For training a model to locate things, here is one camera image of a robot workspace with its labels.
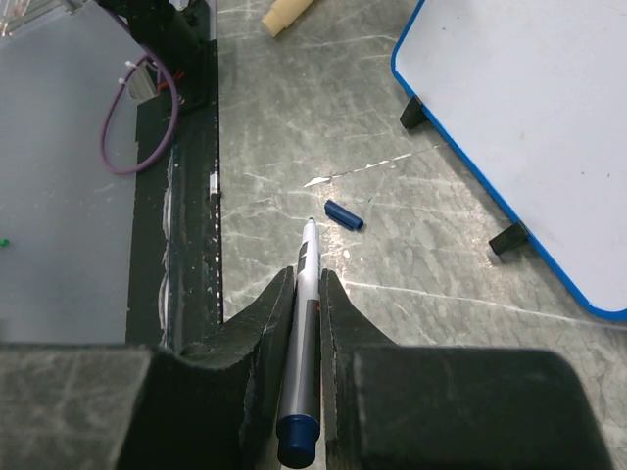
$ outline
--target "gray floor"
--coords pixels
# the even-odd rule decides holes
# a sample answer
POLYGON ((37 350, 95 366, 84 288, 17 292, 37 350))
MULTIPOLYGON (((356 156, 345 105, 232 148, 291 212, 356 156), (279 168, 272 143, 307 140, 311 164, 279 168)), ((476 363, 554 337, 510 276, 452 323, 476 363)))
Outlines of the gray floor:
POLYGON ((260 23, 270 3, 219 2, 226 315, 295 261, 313 216, 324 267, 396 342, 563 354, 627 469, 627 326, 586 313, 531 250, 490 264, 505 215, 432 126, 399 124, 390 55, 416 1, 318 0, 276 39, 260 23), (329 222, 327 199, 365 231, 329 222))

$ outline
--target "pen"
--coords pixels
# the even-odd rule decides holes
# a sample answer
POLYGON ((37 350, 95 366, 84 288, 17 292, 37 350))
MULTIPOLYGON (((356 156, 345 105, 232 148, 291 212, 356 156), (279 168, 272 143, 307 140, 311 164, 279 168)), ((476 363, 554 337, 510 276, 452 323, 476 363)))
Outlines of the pen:
POLYGON ((298 255, 296 304, 276 422, 278 459, 290 468, 315 460, 320 437, 320 251, 310 218, 298 255))

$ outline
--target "blue pen cap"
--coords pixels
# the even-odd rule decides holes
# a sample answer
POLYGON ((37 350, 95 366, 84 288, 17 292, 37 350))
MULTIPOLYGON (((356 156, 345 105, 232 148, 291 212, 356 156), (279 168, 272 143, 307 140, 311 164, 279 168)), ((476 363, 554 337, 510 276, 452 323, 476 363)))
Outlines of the blue pen cap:
POLYGON ((278 461, 289 468, 309 467, 315 460, 320 425, 306 414, 285 416, 276 423, 278 461))
POLYGON ((324 205, 324 213, 326 213, 329 218, 335 220, 337 223, 349 230, 360 230, 363 227, 362 219, 353 213, 348 212, 343 207, 338 206, 330 199, 324 205))

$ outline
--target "whiteboard stand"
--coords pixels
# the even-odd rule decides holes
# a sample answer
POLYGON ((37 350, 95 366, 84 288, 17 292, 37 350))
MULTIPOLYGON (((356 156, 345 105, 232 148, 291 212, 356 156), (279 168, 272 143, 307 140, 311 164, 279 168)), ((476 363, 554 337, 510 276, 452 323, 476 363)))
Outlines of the whiteboard stand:
POLYGON ((608 320, 627 319, 625 17, 627 0, 420 0, 392 55, 403 126, 433 122, 608 320))

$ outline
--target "purple cable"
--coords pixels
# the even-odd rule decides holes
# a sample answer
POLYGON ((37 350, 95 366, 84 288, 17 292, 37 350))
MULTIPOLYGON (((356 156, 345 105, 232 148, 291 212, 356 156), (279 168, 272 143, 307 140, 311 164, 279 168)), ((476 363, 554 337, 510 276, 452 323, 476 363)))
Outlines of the purple cable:
MULTIPOLYGON (((116 21, 116 23, 118 23, 122 27, 122 29, 129 33, 128 26, 120 19, 120 17, 111 13, 109 10, 105 9, 105 11, 116 21)), ((151 154, 151 156, 144 160, 141 164, 138 164, 137 166, 129 169, 118 169, 109 162, 109 157, 107 157, 107 151, 105 146, 105 143, 107 141, 107 129, 109 128, 109 124, 111 122, 111 118, 114 115, 114 111, 116 110, 116 106, 120 102, 121 95, 126 88, 126 84, 137 70, 137 68, 135 67, 130 68, 123 78, 123 84, 120 85, 120 89, 118 90, 118 93, 116 94, 116 97, 114 98, 111 107, 107 111, 107 116, 105 117, 105 122, 103 123, 102 130, 100 132, 100 157, 102 158, 102 162, 103 164, 105 164, 105 167, 114 174, 139 173, 140 171, 143 171, 144 169, 152 166, 161 157, 161 155, 167 148, 168 143, 172 138, 172 135, 174 134, 174 129, 176 128, 176 121, 178 120, 178 92, 176 90, 176 83, 174 82, 174 78, 172 77, 168 69, 166 69, 164 64, 159 60, 159 58, 148 47, 143 44, 140 44, 140 46, 146 52, 146 55, 137 62, 137 66, 141 66, 148 59, 151 59, 155 63, 155 65, 157 66, 157 70, 163 74, 166 82, 168 83, 169 93, 172 97, 172 114, 169 119, 169 125, 168 130, 166 130, 166 135, 164 135, 161 143, 159 144, 157 149, 155 149, 155 151, 151 154)))

